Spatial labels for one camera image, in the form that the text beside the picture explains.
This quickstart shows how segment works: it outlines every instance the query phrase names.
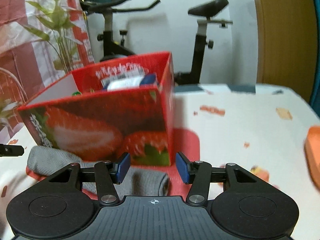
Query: ribbed surface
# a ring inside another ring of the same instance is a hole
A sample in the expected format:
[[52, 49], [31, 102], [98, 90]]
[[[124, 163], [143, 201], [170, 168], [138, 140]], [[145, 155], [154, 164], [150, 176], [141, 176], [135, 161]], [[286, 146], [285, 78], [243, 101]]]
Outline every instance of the ribbed surface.
[[210, 239], [236, 240], [218, 228], [204, 208], [180, 197], [127, 197], [117, 207], [103, 208], [95, 221], [68, 240]]

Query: circular pad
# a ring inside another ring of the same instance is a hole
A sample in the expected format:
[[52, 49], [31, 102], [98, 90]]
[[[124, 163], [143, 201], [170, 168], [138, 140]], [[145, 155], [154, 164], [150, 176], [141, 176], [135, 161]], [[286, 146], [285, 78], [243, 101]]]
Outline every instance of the circular pad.
[[276, 204], [266, 197], [250, 196], [245, 197], [239, 202], [240, 210], [252, 217], [267, 217], [276, 211]]
[[56, 239], [85, 227], [94, 215], [94, 206], [79, 190], [52, 194], [26, 190], [10, 201], [6, 214], [16, 235]]
[[229, 189], [212, 202], [211, 214], [225, 231], [241, 238], [277, 239], [292, 233], [299, 210], [279, 190], [253, 194]]
[[44, 196], [36, 198], [30, 203], [29, 210], [39, 217], [53, 217], [62, 213], [67, 207], [63, 198]]

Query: crosshair marking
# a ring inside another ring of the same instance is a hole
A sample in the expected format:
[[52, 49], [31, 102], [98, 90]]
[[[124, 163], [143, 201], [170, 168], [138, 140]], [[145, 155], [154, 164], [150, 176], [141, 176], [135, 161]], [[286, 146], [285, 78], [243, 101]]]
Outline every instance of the crosshair marking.
[[156, 200], [156, 199], [153, 199], [153, 200], [151, 200], [151, 201], [149, 201], [149, 202], [151, 202], [153, 205], [155, 205], [155, 204], [158, 204], [158, 203], [161, 202], [161, 201], [158, 201], [158, 200]]

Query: gray cloth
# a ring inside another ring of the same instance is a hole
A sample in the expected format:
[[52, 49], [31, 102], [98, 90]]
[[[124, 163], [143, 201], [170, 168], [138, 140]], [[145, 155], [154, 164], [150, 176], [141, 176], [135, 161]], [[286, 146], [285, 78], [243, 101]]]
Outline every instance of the gray cloth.
[[[69, 163], [80, 163], [81, 168], [89, 168], [97, 162], [84, 162], [78, 156], [63, 150], [34, 146], [27, 165], [37, 174], [50, 176]], [[125, 195], [165, 196], [168, 193], [169, 177], [164, 172], [130, 167], [124, 181], [114, 186], [120, 199]], [[96, 184], [93, 182], [84, 182], [83, 189], [97, 194]]]

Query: exercise bike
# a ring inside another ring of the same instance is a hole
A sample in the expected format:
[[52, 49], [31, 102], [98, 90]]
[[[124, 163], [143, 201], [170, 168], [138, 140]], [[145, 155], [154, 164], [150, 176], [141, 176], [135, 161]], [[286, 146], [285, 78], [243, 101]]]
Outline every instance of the exercise bike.
[[[81, 2], [82, 9], [91, 13], [101, 13], [105, 18], [105, 30], [103, 34], [97, 36], [98, 41], [103, 41], [103, 54], [104, 57], [100, 62], [117, 58], [134, 55], [135, 53], [124, 47], [124, 36], [127, 35], [126, 30], [120, 30], [122, 36], [121, 44], [118, 45], [112, 38], [112, 16], [113, 13], [121, 12], [137, 12], [148, 11], [159, 4], [160, 0], [155, 0], [149, 7], [145, 8], [130, 8], [130, 9], [115, 9], [112, 6], [122, 4], [128, 0], [118, 0], [111, 3], [88, 3]], [[199, 19], [198, 31], [196, 34], [195, 47], [192, 59], [192, 66], [190, 72], [177, 72], [174, 74], [174, 81], [178, 85], [184, 84], [199, 84], [201, 69], [203, 64], [203, 57], [205, 48], [213, 48], [213, 40], [207, 41], [207, 26], [208, 24], [219, 24], [221, 28], [227, 28], [228, 24], [233, 24], [232, 21], [224, 19], [211, 19], [221, 12], [229, 4], [228, 0], [212, 0], [208, 3], [199, 5], [188, 10], [189, 15], [205, 17], [206, 19]]]
[[118, 58], [126, 57], [130, 55], [135, 55], [135, 53], [124, 47], [124, 36], [127, 35], [127, 30], [120, 30], [120, 35], [122, 36], [120, 45], [115, 43], [113, 40], [112, 24], [113, 24], [113, 14], [114, 13], [128, 13], [128, 12], [141, 12], [148, 11], [154, 8], [156, 5], [161, 3], [160, 0], [155, 0], [148, 7], [144, 8], [128, 8], [128, 9], [116, 9], [113, 6], [120, 5], [128, 0], [116, 0], [114, 2], [108, 3], [95, 3], [82, 0], [80, 2], [81, 8], [86, 12], [87, 15], [92, 13], [100, 13], [104, 17], [104, 31], [103, 34], [97, 36], [98, 41], [103, 41], [103, 58], [100, 62]]

